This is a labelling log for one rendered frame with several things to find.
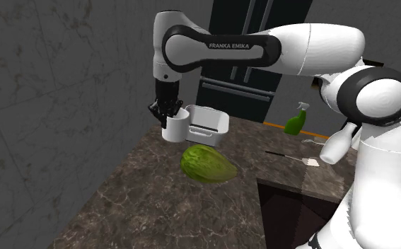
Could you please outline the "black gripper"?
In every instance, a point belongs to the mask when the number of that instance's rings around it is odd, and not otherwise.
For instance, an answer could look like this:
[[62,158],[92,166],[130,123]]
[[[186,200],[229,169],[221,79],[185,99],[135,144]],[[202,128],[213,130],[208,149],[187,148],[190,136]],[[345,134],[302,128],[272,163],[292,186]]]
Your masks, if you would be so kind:
[[148,106],[149,111],[161,123],[163,129],[167,125],[167,115],[160,108],[172,108],[171,116],[178,114],[183,101],[178,99],[180,82],[167,82],[156,79],[156,100]]

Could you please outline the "white cup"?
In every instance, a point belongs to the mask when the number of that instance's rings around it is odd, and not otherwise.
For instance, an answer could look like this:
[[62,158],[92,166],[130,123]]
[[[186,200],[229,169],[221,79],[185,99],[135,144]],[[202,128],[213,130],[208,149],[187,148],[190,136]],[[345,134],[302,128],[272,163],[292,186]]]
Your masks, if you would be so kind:
[[169,142],[182,142],[186,140],[190,124],[190,113],[180,108],[173,117],[166,118],[166,128],[162,129],[162,137]]

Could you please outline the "white rectangular bin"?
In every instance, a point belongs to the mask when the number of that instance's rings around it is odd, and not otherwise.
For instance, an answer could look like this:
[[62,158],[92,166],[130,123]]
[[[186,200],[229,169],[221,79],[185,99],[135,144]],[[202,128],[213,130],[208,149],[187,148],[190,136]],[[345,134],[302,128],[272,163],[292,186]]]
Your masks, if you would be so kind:
[[207,146],[217,146],[229,128],[229,115],[210,107],[188,105],[190,121],[186,140]]

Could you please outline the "green lettuce head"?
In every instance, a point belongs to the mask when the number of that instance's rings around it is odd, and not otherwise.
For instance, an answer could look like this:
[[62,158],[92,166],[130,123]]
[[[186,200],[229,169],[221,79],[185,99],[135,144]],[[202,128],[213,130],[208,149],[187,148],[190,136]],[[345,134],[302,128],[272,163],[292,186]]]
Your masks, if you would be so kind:
[[180,168],[187,177],[201,183],[224,183],[238,174],[238,169],[226,157],[202,144],[184,151]]

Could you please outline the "black refrigerator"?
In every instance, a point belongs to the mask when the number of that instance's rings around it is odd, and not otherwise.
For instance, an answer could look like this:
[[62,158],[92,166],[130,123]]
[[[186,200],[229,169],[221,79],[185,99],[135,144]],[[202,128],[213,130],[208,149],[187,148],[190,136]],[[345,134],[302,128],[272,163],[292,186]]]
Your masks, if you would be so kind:
[[[209,32],[244,35],[305,21],[313,0],[214,0]],[[204,66],[196,104],[264,122],[281,74],[245,66]]]

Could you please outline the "green spray bottle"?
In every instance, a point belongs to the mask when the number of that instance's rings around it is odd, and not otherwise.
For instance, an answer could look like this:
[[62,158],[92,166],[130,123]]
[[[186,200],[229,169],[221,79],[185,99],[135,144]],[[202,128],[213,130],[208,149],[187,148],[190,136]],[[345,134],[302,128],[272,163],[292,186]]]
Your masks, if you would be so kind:
[[310,107],[309,104],[299,102],[299,114],[289,119],[284,127],[284,133],[290,135],[298,135],[306,122],[306,110]]

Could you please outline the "white bottle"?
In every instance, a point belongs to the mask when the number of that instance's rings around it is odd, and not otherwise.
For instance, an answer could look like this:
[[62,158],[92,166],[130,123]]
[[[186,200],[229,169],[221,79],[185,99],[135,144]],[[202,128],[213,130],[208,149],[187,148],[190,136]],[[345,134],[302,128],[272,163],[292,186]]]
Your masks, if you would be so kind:
[[351,147],[352,134],[356,127],[356,124],[348,122],[341,130],[334,133],[322,147],[320,159],[330,165],[342,159]]

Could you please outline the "black-handled spatula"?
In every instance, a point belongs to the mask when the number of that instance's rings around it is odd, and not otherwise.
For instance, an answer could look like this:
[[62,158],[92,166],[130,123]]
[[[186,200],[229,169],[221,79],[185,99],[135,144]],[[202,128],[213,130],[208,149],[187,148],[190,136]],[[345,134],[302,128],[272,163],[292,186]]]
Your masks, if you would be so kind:
[[276,156],[282,156],[282,157],[290,158],[290,159],[293,159],[293,160],[296,160],[296,161],[300,161],[306,166],[312,166],[312,167],[319,167],[320,166],[320,164],[314,158],[295,158],[293,156],[287,156],[285,154],[281,154],[281,153],[277,153],[277,152],[273,152],[273,151],[266,151],[266,153],[267,154],[276,155]]

